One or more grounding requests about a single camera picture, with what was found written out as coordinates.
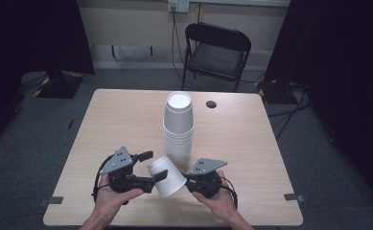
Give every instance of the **wooden table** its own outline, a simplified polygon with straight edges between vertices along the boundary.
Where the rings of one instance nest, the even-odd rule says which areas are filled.
[[[225,160],[221,168],[234,185],[239,211],[251,225],[300,225],[293,189],[262,101],[255,94],[189,92],[195,114],[191,167],[199,157]],[[169,91],[99,89],[82,121],[44,223],[82,225],[90,216],[93,184],[102,162],[121,146],[131,154],[153,150],[151,160],[134,167],[150,176],[147,165],[164,154],[163,116]],[[207,101],[217,103],[208,108]],[[224,226],[183,187],[162,198],[154,188],[123,206],[111,225]]]

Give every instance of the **black chair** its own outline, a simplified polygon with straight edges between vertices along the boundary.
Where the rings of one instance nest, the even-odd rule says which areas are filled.
[[[249,38],[237,30],[207,23],[193,23],[186,28],[186,58],[181,90],[184,89],[186,70],[205,76],[235,81],[237,92],[246,60],[251,50]],[[197,43],[192,52],[191,41]]]

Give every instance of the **upside-down paper cup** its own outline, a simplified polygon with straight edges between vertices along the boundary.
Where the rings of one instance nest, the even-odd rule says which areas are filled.
[[[192,98],[188,93],[175,91],[168,96],[163,125],[174,135],[188,133],[194,127]]]

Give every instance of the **chair seat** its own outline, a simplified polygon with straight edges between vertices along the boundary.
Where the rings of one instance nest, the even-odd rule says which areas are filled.
[[[189,67],[213,73],[224,73],[233,81],[239,76],[244,52],[200,43],[189,60]]]

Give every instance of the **stack of paper cups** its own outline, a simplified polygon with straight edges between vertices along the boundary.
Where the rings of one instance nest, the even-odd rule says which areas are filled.
[[[183,91],[172,92],[167,99],[165,118],[165,154],[182,172],[189,170],[195,120],[192,98]]]

